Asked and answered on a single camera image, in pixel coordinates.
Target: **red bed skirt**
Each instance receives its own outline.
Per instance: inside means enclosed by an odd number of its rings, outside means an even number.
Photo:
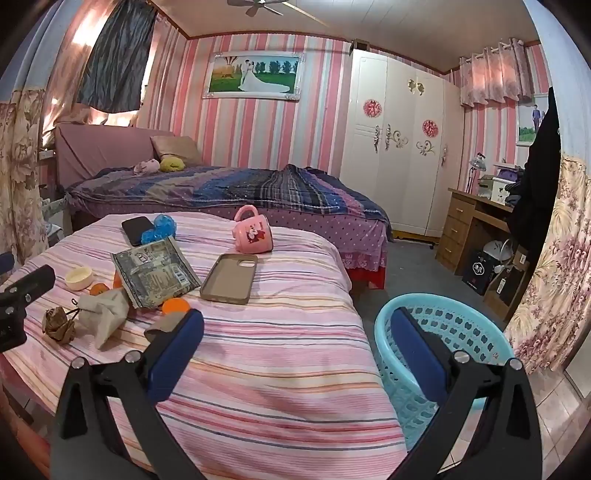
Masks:
[[[386,282],[386,267],[379,267],[377,272],[371,272],[364,268],[347,269],[351,281],[369,282],[370,288],[383,290]]]

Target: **floor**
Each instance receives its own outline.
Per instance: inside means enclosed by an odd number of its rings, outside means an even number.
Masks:
[[[496,315],[484,305],[483,297],[435,260],[435,250],[418,242],[395,241],[388,244],[385,289],[365,290],[355,300],[374,351],[374,321],[381,307],[396,296],[413,292],[435,293],[461,301],[500,325]],[[576,443],[591,419],[591,409],[561,372],[535,371],[530,375],[530,384],[540,421],[545,480]],[[443,469],[462,461],[479,417],[480,413],[475,412],[466,419]]]

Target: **wardrobe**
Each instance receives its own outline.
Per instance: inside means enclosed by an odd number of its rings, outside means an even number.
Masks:
[[[389,57],[353,51],[340,180],[392,229],[441,236],[462,162],[460,89]]]

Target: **wardrobe door handle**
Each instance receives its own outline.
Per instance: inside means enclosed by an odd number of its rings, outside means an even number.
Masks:
[[[375,152],[378,153],[378,144],[379,144],[379,125],[375,126],[375,135],[374,135],[374,148]]]
[[[388,124],[386,129],[386,150],[390,148],[390,139],[392,138],[392,127]]]

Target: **red paper decoration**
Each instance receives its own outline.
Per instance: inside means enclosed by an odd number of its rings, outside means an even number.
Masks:
[[[433,120],[425,120],[423,122],[423,132],[429,138],[435,138],[439,134],[439,127]]]
[[[377,100],[367,100],[363,104],[363,111],[368,117],[376,118],[377,116],[382,115],[382,106]]]

